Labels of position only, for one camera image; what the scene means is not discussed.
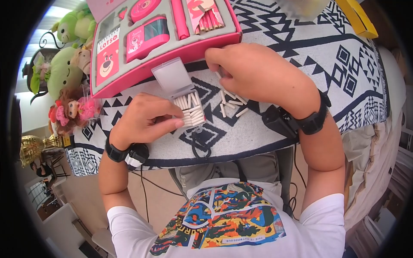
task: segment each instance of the left hand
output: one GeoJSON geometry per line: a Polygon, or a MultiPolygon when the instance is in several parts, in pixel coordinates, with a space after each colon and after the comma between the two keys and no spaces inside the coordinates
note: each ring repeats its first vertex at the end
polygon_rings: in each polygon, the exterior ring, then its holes
{"type": "Polygon", "coordinates": [[[126,150],[133,143],[153,142],[182,127],[183,116],[182,110],[169,100],[139,93],[112,128],[109,142],[119,150],[126,150]]]}

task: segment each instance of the black cable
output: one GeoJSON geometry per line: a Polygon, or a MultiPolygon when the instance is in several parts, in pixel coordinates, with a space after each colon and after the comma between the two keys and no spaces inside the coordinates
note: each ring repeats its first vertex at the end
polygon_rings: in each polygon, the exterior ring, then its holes
{"type": "Polygon", "coordinates": [[[295,189],[296,189],[296,190],[295,190],[295,195],[294,195],[294,197],[291,197],[291,199],[290,199],[290,201],[289,201],[289,204],[290,204],[290,207],[291,207],[291,210],[292,210],[292,217],[293,217],[295,220],[298,220],[298,219],[296,219],[295,216],[294,216],[295,206],[297,206],[298,187],[297,187],[297,185],[296,185],[295,183],[293,183],[293,182],[290,182],[290,184],[295,185],[295,189]]]}
{"type": "Polygon", "coordinates": [[[142,182],[142,186],[143,186],[143,193],[145,194],[146,218],[148,219],[148,223],[149,223],[148,199],[146,198],[146,190],[145,190],[145,185],[143,184],[142,165],[140,165],[140,181],[142,182]]]}
{"type": "Polygon", "coordinates": [[[298,169],[297,162],[295,161],[296,153],[297,153],[297,143],[294,143],[294,166],[295,166],[295,169],[297,169],[298,173],[300,174],[301,180],[303,180],[304,187],[307,188],[306,182],[304,181],[304,177],[301,174],[300,170],[298,169]]]}
{"type": "Polygon", "coordinates": [[[177,193],[171,192],[171,191],[169,191],[169,190],[167,190],[167,189],[165,189],[165,188],[163,188],[163,187],[161,187],[161,186],[158,186],[157,184],[155,184],[155,183],[154,183],[154,182],[152,182],[151,180],[149,180],[149,179],[147,179],[147,178],[145,178],[145,177],[143,177],[143,176],[139,175],[138,173],[135,173],[135,172],[133,172],[133,171],[131,171],[131,173],[133,173],[133,174],[135,174],[135,175],[138,175],[138,176],[142,177],[143,179],[145,179],[145,180],[146,180],[146,181],[148,181],[149,183],[153,184],[153,185],[154,185],[154,186],[156,186],[157,188],[161,188],[162,190],[164,190],[164,191],[166,191],[166,192],[168,192],[168,193],[170,193],[170,194],[174,194],[174,195],[178,195],[178,196],[182,196],[182,197],[184,197],[184,196],[183,196],[183,195],[181,195],[181,194],[177,194],[177,193]]]}

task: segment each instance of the green stuffed toy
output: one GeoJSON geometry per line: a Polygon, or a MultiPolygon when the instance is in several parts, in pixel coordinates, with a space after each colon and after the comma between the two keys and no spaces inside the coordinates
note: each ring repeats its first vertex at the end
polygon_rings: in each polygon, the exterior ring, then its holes
{"type": "Polygon", "coordinates": [[[63,48],[52,58],[50,64],[44,63],[42,57],[36,57],[30,81],[32,92],[38,93],[40,80],[47,82],[47,91],[54,100],[59,98],[60,90],[64,87],[79,87],[83,72],[79,67],[70,64],[75,51],[76,48],[73,47],[63,48]]]}
{"type": "Polygon", "coordinates": [[[51,28],[57,31],[57,38],[63,43],[80,39],[81,43],[88,43],[93,39],[96,21],[86,4],[81,4],[76,10],[66,14],[51,28]]]}

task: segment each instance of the woman in black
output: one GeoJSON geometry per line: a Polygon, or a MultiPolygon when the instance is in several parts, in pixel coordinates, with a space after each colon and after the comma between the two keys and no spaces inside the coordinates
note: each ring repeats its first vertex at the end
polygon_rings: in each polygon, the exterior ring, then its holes
{"type": "Polygon", "coordinates": [[[53,173],[52,169],[46,163],[45,164],[40,163],[40,168],[37,168],[36,163],[32,162],[30,163],[30,167],[31,169],[36,171],[37,176],[41,178],[46,178],[53,173]]]}

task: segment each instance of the gold ornament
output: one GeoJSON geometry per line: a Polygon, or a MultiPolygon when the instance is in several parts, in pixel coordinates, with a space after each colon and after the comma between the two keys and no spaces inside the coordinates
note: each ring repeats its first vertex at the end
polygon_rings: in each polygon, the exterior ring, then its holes
{"type": "Polygon", "coordinates": [[[20,144],[20,161],[24,168],[40,157],[44,148],[62,147],[62,138],[51,135],[48,139],[40,139],[34,135],[25,135],[21,137],[20,144]]]}

